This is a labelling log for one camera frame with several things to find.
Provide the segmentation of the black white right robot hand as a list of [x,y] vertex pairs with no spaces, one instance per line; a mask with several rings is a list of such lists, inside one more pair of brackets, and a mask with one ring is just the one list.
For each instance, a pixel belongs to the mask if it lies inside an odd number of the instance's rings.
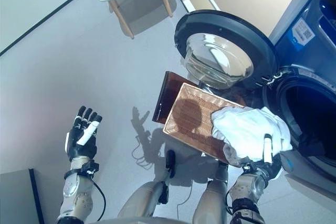
[[273,153],[272,136],[268,133],[254,141],[247,152],[248,161],[243,165],[244,173],[263,173],[265,181],[278,178],[282,170],[280,154]]

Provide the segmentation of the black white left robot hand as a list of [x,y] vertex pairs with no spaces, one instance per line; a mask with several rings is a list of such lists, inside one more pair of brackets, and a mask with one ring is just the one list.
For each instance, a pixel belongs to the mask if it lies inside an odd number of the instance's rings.
[[97,153],[96,136],[102,116],[92,108],[81,106],[74,118],[72,128],[66,134],[65,151],[69,161],[80,156],[93,159]]

